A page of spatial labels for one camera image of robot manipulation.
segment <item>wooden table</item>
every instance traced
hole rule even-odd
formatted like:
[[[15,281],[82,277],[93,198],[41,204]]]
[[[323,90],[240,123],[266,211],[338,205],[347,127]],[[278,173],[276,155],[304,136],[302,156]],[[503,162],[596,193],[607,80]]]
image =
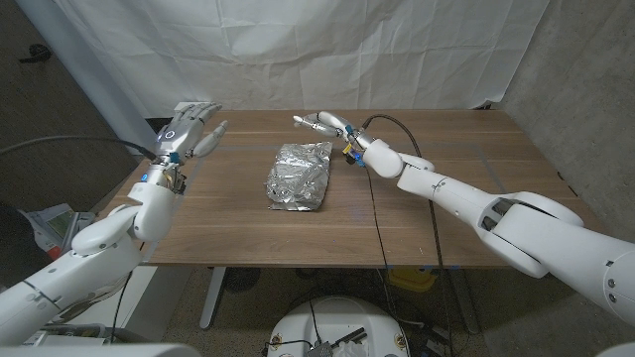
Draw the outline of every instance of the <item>wooden table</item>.
[[[401,120],[436,171],[483,190],[529,190],[555,199],[575,211],[594,230],[597,219],[523,132],[501,111],[336,110],[354,125],[371,114]],[[179,198],[170,235],[146,245],[151,265],[220,267],[364,267],[384,266],[373,218],[368,177],[348,165],[333,140],[330,178],[320,209],[313,212],[269,210],[264,182],[280,146],[327,140],[293,126],[294,114],[308,111],[225,111],[205,126],[211,132],[221,120],[229,129],[204,162],[184,167],[190,186]],[[375,119],[368,129],[403,153],[414,154],[406,134],[394,123]],[[147,167],[142,163],[105,212],[128,201],[130,187]],[[388,265],[424,267],[438,263],[428,203],[397,188],[396,179],[371,173]],[[441,208],[436,210],[444,263],[461,268],[506,264],[490,253],[476,234]]]

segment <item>white robotic arm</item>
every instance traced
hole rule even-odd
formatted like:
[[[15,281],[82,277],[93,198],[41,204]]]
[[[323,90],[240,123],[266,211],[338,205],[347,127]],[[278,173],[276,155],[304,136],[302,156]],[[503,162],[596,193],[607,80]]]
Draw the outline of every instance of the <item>white robotic arm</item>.
[[[434,172],[424,159],[397,153],[379,139],[328,112],[294,117],[349,146],[350,162],[383,178],[399,177],[397,187],[430,199],[469,225],[480,240],[512,267],[534,277],[551,273],[635,325],[635,244],[582,227],[565,206],[531,192],[490,194]]]
[[[76,300],[131,272],[142,259],[133,238],[151,242],[168,234],[175,194],[186,188],[180,167],[189,158],[209,155],[225,133],[226,121],[200,139],[203,125],[219,109],[210,103],[182,109],[160,132],[157,159],[128,194],[141,205],[115,208],[81,230],[71,251],[0,294],[0,346],[21,344]]]

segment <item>white curtain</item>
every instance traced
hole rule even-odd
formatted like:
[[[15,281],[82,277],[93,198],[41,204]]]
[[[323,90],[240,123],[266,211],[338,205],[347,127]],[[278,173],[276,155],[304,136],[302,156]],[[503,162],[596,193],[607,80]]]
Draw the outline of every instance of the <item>white curtain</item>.
[[[499,101],[549,0],[56,0],[145,117]]]

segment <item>black cable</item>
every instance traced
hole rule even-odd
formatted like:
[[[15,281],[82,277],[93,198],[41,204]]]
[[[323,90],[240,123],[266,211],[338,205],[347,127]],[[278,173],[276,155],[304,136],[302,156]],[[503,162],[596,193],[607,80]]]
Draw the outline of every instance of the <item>black cable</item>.
[[[143,246],[146,242],[141,242],[141,246],[139,247],[139,251],[143,249]],[[121,307],[121,300],[123,300],[123,295],[126,293],[126,288],[128,288],[128,282],[130,282],[130,278],[132,277],[132,272],[128,273],[128,278],[126,278],[126,283],[123,285],[123,289],[121,290],[121,295],[119,296],[119,301],[117,302],[117,308],[115,308],[115,316],[112,319],[112,331],[110,332],[110,344],[115,341],[115,328],[117,327],[117,314],[119,314],[119,307]]]
[[[157,156],[151,152],[150,150],[142,147],[141,145],[131,143],[125,140],[117,139],[117,138],[104,138],[104,137],[90,137],[90,136],[79,136],[79,135],[58,135],[58,136],[50,136],[44,138],[37,138],[32,140],[27,140],[22,143],[18,143],[16,145],[12,145],[8,148],[4,148],[0,150],[0,157],[6,155],[10,152],[16,151],[18,149],[23,149],[26,147],[30,147],[33,145],[38,145],[45,142],[53,142],[53,141],[100,141],[100,142],[110,142],[110,143],[118,143],[122,144],[134,149],[137,149],[139,153],[143,154],[146,158],[150,160],[157,159]]]
[[[309,306],[311,307],[311,315],[314,317],[314,327],[316,328],[317,343],[321,344],[321,337],[319,337],[318,333],[318,323],[316,322],[316,313],[314,312],[314,304],[311,302],[311,297],[309,297]]]
[[[410,130],[408,130],[408,128],[404,124],[402,124],[399,120],[391,117],[390,115],[385,115],[385,114],[372,115],[372,116],[368,117],[368,119],[366,119],[364,124],[362,124],[362,128],[364,130],[367,129],[368,126],[370,125],[370,123],[372,122],[372,120],[375,119],[375,118],[384,118],[384,119],[390,120],[393,123],[397,124],[400,128],[402,128],[404,130],[404,132],[406,132],[406,134],[408,134],[408,137],[410,138],[411,142],[413,143],[413,147],[415,147],[415,152],[417,153],[417,156],[420,157],[420,158],[422,157],[421,150],[419,150],[419,145],[417,145],[417,140],[415,139],[413,134],[410,132]],[[371,194],[371,198],[373,198],[373,210],[375,210],[375,201],[374,201],[374,197],[373,197],[373,194],[372,194],[372,184],[371,184],[371,188],[370,188],[370,194]],[[446,298],[446,291],[445,291],[445,281],[446,281],[447,277],[445,276],[444,259],[443,259],[443,255],[442,255],[442,252],[441,252],[441,242],[439,240],[439,228],[437,227],[437,217],[435,216],[435,205],[430,199],[428,200],[428,203],[430,205],[430,215],[431,215],[431,218],[432,218],[433,230],[434,230],[434,233],[435,233],[435,244],[437,246],[437,259],[439,260],[439,269],[441,270],[442,294],[444,296],[445,320],[447,322],[447,337],[448,337],[448,340],[449,340],[449,355],[451,357],[454,357],[454,350],[453,350],[453,346],[452,346],[452,331],[451,331],[451,326],[449,325],[449,313],[448,313],[447,298]],[[377,227],[377,233],[379,233],[379,225],[377,224],[377,213],[376,212],[375,212],[375,225]],[[386,265],[386,269],[388,269],[388,263],[386,262],[386,254],[384,253],[383,244],[382,244],[382,254],[384,255],[384,264]]]
[[[370,117],[368,117],[368,119],[366,119],[366,121],[364,122],[364,124],[361,125],[361,127],[364,128],[364,130],[367,129],[368,126],[370,125],[370,123],[375,118],[388,119],[388,120],[392,121],[393,123],[399,125],[399,127],[402,128],[406,132],[406,134],[408,134],[408,137],[410,138],[410,141],[413,142],[413,146],[415,147],[415,152],[417,153],[417,156],[421,157],[421,151],[419,150],[419,145],[417,145],[417,140],[415,140],[415,137],[413,136],[413,133],[411,133],[410,130],[408,130],[408,128],[406,128],[406,126],[404,124],[402,124],[399,120],[391,117],[390,115],[386,115],[386,114],[371,115]]]
[[[300,342],[308,343],[310,348],[314,348],[314,346],[310,342],[308,342],[307,340],[295,340],[295,341],[287,341],[287,342],[280,342],[280,343],[265,342],[265,348],[269,348],[268,346],[280,346],[280,345],[284,345],[284,344],[300,343]]]

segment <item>aluminum foil package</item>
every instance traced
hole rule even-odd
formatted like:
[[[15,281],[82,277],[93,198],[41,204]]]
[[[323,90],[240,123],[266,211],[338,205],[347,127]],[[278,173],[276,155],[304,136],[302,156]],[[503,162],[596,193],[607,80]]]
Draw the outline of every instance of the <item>aluminum foil package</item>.
[[[274,203],[269,209],[318,209],[328,185],[328,164],[333,144],[285,144],[265,183]]]

